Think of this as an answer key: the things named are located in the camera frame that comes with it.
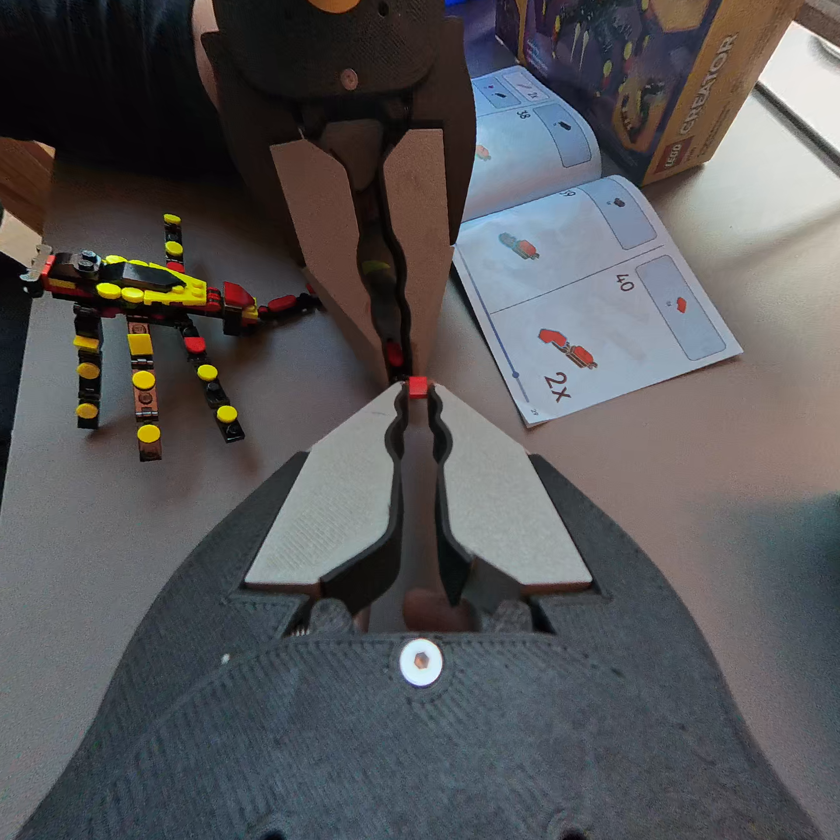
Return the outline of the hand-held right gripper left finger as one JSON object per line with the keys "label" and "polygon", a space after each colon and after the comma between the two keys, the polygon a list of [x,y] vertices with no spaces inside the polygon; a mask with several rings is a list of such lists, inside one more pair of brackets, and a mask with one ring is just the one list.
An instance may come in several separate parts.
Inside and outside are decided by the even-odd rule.
{"label": "hand-held right gripper left finger", "polygon": [[289,491],[245,586],[368,608],[396,581],[403,523],[405,386],[393,384],[287,463]]}

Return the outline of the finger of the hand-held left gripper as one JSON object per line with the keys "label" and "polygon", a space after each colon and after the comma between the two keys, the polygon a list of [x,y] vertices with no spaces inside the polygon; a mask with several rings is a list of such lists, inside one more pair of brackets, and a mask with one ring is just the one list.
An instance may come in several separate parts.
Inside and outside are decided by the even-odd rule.
{"label": "finger of the hand-held left gripper", "polygon": [[309,283],[379,385],[392,375],[396,265],[376,195],[381,134],[322,134],[270,146]]}
{"label": "finger of the hand-held left gripper", "polygon": [[391,230],[405,262],[412,375],[426,376],[454,251],[443,131],[406,131],[385,158],[384,187]]}

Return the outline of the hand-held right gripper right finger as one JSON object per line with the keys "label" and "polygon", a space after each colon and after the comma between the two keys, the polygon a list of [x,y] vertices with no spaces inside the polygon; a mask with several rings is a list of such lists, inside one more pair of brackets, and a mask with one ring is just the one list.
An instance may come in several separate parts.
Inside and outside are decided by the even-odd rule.
{"label": "hand-held right gripper right finger", "polygon": [[427,410],[438,569],[449,601],[498,606],[591,588],[592,573],[525,447],[441,384],[430,386]]}

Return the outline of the black red lego leg assembly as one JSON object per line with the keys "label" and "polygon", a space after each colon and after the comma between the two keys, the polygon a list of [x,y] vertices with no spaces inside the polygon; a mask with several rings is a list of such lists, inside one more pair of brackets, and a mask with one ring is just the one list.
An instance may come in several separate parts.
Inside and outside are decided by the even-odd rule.
{"label": "black red lego leg assembly", "polygon": [[396,271],[383,259],[364,259],[361,274],[369,292],[371,319],[381,342],[385,367],[389,375],[399,376],[403,372],[405,355],[402,311],[396,296]]}

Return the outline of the person's left forearm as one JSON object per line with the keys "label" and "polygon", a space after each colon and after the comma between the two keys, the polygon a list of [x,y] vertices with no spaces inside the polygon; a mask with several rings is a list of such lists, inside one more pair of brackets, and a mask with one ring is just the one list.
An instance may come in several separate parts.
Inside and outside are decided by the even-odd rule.
{"label": "person's left forearm", "polygon": [[212,2],[3,1],[1,134],[167,177],[234,167],[201,37]]}

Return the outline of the yellow black lego spider model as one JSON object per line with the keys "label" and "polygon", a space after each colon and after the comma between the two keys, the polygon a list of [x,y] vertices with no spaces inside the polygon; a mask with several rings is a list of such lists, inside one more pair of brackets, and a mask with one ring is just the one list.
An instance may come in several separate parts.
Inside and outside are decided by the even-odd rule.
{"label": "yellow black lego spider model", "polygon": [[285,295],[259,304],[244,287],[226,281],[221,287],[186,273],[182,219],[163,216],[164,262],[159,265],[90,249],[55,252],[36,246],[20,270],[23,290],[33,299],[45,295],[73,305],[77,353],[77,427],[99,428],[102,408],[103,322],[123,318],[129,346],[133,415],[139,459],[162,459],[161,412],[154,365],[152,328],[173,329],[201,385],[206,405],[225,443],[245,439],[238,409],[231,402],[195,317],[221,322],[229,337],[247,337],[322,307],[311,285],[299,295]]}

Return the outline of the lego instruction booklet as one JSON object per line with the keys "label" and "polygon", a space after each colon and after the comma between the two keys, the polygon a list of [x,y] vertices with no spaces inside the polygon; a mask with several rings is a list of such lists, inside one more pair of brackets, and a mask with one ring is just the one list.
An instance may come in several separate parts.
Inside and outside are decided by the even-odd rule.
{"label": "lego instruction booklet", "polygon": [[742,347],[590,125],[519,66],[471,80],[476,154],[454,267],[525,427]]}

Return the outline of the purple yellow lego set box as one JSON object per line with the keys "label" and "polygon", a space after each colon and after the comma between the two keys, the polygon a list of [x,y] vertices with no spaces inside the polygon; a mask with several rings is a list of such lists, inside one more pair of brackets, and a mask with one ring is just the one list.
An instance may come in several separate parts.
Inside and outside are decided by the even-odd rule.
{"label": "purple yellow lego set box", "polygon": [[498,1],[496,36],[638,186],[706,163],[802,1]]}

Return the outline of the pale grey ledge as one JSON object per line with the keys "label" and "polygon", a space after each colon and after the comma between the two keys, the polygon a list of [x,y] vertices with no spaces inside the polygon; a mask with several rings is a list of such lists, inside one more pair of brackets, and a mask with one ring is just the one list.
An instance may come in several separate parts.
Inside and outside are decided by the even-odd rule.
{"label": "pale grey ledge", "polygon": [[825,156],[839,156],[839,48],[792,23],[758,89]]}

